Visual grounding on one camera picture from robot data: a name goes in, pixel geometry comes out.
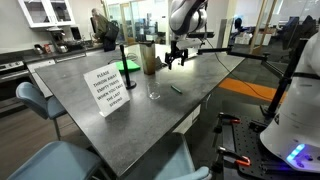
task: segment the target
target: white cabinet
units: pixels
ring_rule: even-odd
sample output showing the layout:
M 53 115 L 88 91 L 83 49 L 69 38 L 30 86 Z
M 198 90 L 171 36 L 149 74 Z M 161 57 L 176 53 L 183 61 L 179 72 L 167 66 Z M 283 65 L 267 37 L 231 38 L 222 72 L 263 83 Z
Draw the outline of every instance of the white cabinet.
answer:
M 18 1 L 31 28 L 75 24 L 68 0 Z

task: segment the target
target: paper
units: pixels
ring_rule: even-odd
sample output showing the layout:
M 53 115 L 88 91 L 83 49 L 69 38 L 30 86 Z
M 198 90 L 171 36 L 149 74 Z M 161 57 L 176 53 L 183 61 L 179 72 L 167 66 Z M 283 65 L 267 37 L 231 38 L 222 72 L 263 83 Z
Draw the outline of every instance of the paper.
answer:
M 114 63 L 84 74 L 84 79 L 104 117 L 130 100 Z

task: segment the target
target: appliance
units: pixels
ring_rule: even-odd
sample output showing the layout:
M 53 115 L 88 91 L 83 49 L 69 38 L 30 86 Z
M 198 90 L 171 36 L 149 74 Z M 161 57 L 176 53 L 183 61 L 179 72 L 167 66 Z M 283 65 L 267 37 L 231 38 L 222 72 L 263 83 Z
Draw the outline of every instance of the appliance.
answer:
M 31 82 L 31 79 L 22 58 L 2 59 L 0 62 L 0 117 L 3 117 L 25 108 L 15 92 L 21 82 Z
M 83 50 L 84 47 L 81 44 L 81 41 L 65 41 L 64 40 L 64 30 L 58 27 L 51 27 L 47 29 L 50 33 L 52 44 L 59 53 L 71 52 L 74 50 Z
M 78 27 L 70 27 L 72 36 L 74 40 L 80 41 L 81 40 L 81 34 Z

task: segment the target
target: orange mat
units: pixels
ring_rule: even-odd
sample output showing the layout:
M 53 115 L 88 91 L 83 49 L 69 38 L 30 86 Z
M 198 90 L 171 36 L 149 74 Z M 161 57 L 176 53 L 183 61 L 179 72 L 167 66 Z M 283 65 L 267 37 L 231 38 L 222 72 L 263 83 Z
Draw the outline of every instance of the orange mat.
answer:
M 258 94 L 260 94 L 263 97 L 257 95 L 252 89 L 250 89 L 250 87 L 248 87 L 243 82 L 241 82 L 239 80 L 234 80 L 231 78 L 226 78 L 224 81 L 222 81 L 222 83 L 220 83 L 219 87 L 230 90 L 230 91 L 238 92 L 241 94 L 245 94 L 247 96 L 270 101 L 270 102 L 272 101 L 272 98 L 277 91 L 276 89 L 269 88 L 266 86 L 260 86 L 260 85 L 252 84 L 252 83 L 248 83 L 248 82 L 246 82 L 246 83 L 249 86 L 251 86 L 252 89 L 254 89 Z M 286 92 L 282 96 L 281 103 L 283 102 L 284 97 L 286 97 Z

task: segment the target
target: robotic arm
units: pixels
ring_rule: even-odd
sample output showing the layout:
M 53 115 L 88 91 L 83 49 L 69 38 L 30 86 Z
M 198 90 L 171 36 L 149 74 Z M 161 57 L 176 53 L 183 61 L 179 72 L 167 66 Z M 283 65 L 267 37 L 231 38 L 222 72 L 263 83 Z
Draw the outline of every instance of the robotic arm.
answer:
M 171 40 L 171 52 L 166 53 L 165 62 L 171 69 L 171 64 L 176 58 L 181 58 L 181 65 L 188 58 L 187 47 L 200 45 L 192 41 L 184 40 L 186 35 L 204 27 L 207 23 L 206 6 L 208 0 L 173 0 L 171 5 L 170 28 L 173 32 Z
M 175 38 L 206 25 L 206 4 L 207 0 L 174 0 L 172 2 L 169 24 Z
M 262 144 L 297 171 L 320 173 L 320 36 L 308 40 L 287 97 L 260 134 Z

